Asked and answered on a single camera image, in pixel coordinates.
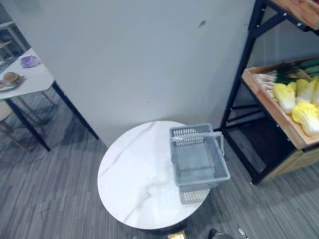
wooden tray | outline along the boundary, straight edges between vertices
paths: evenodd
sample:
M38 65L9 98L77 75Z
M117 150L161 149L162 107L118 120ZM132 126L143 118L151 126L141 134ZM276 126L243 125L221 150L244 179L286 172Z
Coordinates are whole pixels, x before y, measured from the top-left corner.
M314 30L319 29L319 5L312 0L272 0Z
M307 136L301 125L295 123L289 115L282 111L279 104L269 96L262 85L253 76L253 74L267 73L276 68L277 65L247 68L242 77L251 91L256 95L258 100L267 109L297 149L303 149L319 144L319 135L312 137Z

wooden crate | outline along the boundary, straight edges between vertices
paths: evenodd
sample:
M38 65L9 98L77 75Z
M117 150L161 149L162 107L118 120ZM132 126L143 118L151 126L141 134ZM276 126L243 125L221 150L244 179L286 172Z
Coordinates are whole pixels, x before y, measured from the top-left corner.
M266 178L273 178L317 162L319 162L319 147L307 152L298 150L282 162L282 164L280 164Z
M319 144L319 135L306 135L301 125L295 123L291 116L282 111L279 104L269 96L262 85L253 76L253 74L264 74L273 71L277 67L278 65L247 68L242 77L251 91L256 95L258 100L263 104L297 149L303 149Z
M272 0L314 30L319 29L319 5L312 0Z

gray plastic basket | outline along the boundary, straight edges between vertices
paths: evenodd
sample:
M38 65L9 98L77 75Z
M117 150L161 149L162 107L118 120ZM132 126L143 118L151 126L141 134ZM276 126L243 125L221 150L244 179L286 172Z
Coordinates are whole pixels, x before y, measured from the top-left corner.
M170 151L183 204L202 201L210 188L230 179L223 156L223 135L213 132L210 124L171 128Z

white wall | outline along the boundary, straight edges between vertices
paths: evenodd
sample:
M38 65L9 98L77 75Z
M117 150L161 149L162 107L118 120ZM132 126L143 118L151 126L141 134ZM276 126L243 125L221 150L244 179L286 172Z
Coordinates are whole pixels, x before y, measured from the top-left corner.
M0 3L0 24L7 21L12 21L12 19L9 16L9 14L6 12L5 8Z
M107 145L151 120L219 126L253 7L252 0L2 2ZM307 55L318 45L285 24L259 42L265 54L253 61Z

round table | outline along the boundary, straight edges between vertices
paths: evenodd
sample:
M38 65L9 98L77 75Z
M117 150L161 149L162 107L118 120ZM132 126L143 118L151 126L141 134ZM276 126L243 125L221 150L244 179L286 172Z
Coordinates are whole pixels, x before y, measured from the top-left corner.
M179 200L169 147L169 129L177 126L183 124L139 125L105 153L98 190L104 207L118 221L138 229L162 229L183 221L202 204L183 205Z

